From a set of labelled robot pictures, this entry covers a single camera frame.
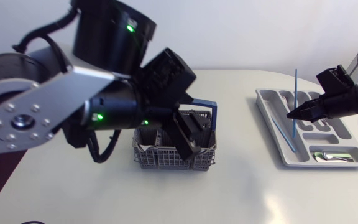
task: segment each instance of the green led light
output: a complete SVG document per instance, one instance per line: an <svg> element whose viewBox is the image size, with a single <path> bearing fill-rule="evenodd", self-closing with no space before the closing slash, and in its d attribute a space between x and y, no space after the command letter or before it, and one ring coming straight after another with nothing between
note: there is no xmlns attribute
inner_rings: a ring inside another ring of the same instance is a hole
<svg viewBox="0 0 358 224"><path fill-rule="evenodd" d="M135 29L133 27L131 27L131 25L128 25L127 29L129 30L129 32L135 32Z"/></svg>

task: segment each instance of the blue handle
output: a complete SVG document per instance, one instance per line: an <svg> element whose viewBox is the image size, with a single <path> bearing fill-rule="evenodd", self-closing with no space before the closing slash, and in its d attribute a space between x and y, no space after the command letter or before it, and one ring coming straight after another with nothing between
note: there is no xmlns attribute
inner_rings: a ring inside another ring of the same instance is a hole
<svg viewBox="0 0 358 224"><path fill-rule="evenodd" d="M216 117L218 113L218 105L214 101L209 100L201 100L201 99L194 99L193 102L190 103L190 105L195 106L205 106L208 108L212 108L212 130L216 130Z"/></svg>

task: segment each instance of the white table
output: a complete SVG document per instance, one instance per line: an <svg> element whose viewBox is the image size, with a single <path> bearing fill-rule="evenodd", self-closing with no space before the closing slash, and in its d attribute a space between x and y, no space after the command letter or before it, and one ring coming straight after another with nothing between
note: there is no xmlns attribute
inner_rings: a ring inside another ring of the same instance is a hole
<svg viewBox="0 0 358 224"><path fill-rule="evenodd" d="M132 130L95 164L63 134L31 149L0 193L0 223L358 223L358 169L285 167L255 103L256 88L294 78L256 70L196 70L191 96L218 102L216 164L208 172L142 170ZM300 90L321 87L299 80ZM358 140L357 118L344 118ZM99 134L102 146L111 132Z"/></svg>

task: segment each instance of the blue stick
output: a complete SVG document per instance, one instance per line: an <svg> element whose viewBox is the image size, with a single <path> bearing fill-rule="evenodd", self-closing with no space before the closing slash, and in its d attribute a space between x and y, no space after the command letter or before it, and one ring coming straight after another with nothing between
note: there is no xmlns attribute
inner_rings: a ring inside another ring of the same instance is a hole
<svg viewBox="0 0 358 224"><path fill-rule="evenodd" d="M293 102L293 109L295 110L298 103L298 69L295 69L295 101ZM296 120L293 120L292 124L292 138L295 139Z"/></svg>
<svg viewBox="0 0 358 224"><path fill-rule="evenodd" d="M296 149L292 146L290 140L286 137L286 135L284 134L283 130L279 127L279 125L277 124L277 122L274 120L273 117L272 117L272 120L273 120L274 124L276 125L276 127L278 128L278 130L280 131L281 135L284 137L284 139L287 142L287 144L290 146L291 150L293 152L296 152Z"/></svg>

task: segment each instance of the metal spoon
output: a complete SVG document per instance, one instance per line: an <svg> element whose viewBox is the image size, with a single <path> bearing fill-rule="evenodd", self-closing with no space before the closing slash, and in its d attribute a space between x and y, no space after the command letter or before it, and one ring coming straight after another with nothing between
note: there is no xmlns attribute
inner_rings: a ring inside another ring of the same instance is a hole
<svg viewBox="0 0 358 224"><path fill-rule="evenodd" d="M334 160L334 159L340 159L347 162L354 162L352 158L345 158L345 157L339 157L339 156L332 156L330 154L327 154L327 152L323 152L323 157L326 160Z"/></svg>

